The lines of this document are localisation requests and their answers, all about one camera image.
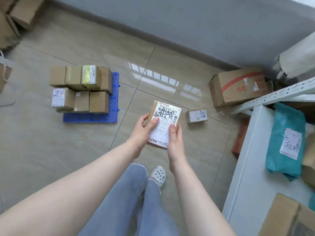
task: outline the white shoe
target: white shoe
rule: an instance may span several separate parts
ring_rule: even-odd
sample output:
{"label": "white shoe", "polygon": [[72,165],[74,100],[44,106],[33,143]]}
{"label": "white shoe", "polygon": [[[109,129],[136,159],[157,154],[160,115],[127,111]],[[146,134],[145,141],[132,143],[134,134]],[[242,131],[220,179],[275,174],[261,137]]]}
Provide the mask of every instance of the white shoe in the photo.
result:
{"label": "white shoe", "polygon": [[166,173],[163,167],[161,166],[157,166],[151,174],[151,177],[154,178],[157,183],[159,188],[161,189],[161,187],[163,186],[165,180],[166,180]]}

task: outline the person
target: person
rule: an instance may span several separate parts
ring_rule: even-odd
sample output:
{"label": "person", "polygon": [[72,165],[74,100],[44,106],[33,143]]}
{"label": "person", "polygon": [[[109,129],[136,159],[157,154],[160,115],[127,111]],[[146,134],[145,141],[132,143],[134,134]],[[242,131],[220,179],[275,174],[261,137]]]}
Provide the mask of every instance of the person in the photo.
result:
{"label": "person", "polygon": [[[143,127],[148,116],[140,117],[124,144],[0,215],[0,235],[122,236],[128,233],[135,211],[135,235],[178,235],[161,206],[165,170],[157,167],[147,179],[146,168],[133,163],[159,122],[156,117]],[[174,124],[169,127],[167,153],[188,234],[235,235],[187,162],[180,124],[177,131]]]}

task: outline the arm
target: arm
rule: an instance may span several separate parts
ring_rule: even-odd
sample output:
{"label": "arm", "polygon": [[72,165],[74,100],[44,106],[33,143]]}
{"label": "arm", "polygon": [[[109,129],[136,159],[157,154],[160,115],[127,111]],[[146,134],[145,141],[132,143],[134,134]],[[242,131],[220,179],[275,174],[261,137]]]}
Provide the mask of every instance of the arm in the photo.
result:
{"label": "arm", "polygon": [[169,128],[168,157],[189,235],[235,236],[186,160],[181,125]]}
{"label": "arm", "polygon": [[148,142],[159,119],[143,127],[147,118],[139,119],[126,143],[0,215],[0,235],[77,235]]}

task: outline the baseboard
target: baseboard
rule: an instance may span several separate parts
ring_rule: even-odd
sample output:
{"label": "baseboard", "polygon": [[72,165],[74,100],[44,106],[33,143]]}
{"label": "baseboard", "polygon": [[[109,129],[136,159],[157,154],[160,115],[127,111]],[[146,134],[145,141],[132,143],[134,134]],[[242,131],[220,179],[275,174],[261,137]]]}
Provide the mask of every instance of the baseboard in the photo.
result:
{"label": "baseboard", "polygon": [[231,70],[239,69],[239,67],[237,67],[237,66],[229,64],[227,62],[224,62],[223,60],[216,59],[216,58],[214,58],[210,55],[207,55],[205,53],[193,50],[193,49],[185,47],[183,45],[179,45],[175,42],[160,38],[158,36],[149,34],[147,32],[138,30],[136,28],[127,26],[125,24],[122,24],[122,23],[119,23],[116,21],[112,21],[112,20],[97,16],[97,15],[91,14],[87,11],[80,10],[80,9],[73,7],[73,6],[70,6],[68,4],[65,4],[65,3],[62,3],[62,2],[59,2],[56,0],[47,0],[47,2],[51,5],[54,5],[55,7],[59,8],[59,9],[65,10],[65,11],[67,11],[73,15],[76,15],[76,16],[79,16],[79,17],[84,18],[86,20],[93,21],[93,22],[96,22],[98,24],[104,25],[106,27],[121,31],[121,32],[126,33],[128,35],[138,37],[138,38],[143,39],[147,42],[159,45],[159,46],[167,48],[169,50],[176,51],[180,54],[183,54],[183,55],[186,55],[188,57],[197,59],[201,62],[204,62],[210,66],[219,68],[221,70],[231,71]]}

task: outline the forearm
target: forearm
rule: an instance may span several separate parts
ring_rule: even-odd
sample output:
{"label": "forearm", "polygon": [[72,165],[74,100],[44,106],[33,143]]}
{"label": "forearm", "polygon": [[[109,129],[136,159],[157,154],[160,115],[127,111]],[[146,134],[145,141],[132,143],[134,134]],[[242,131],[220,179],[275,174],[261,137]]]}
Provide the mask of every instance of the forearm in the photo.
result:
{"label": "forearm", "polygon": [[0,215],[1,235],[77,235],[139,154],[124,143]]}
{"label": "forearm", "polygon": [[235,235],[186,160],[173,174],[189,235]]}

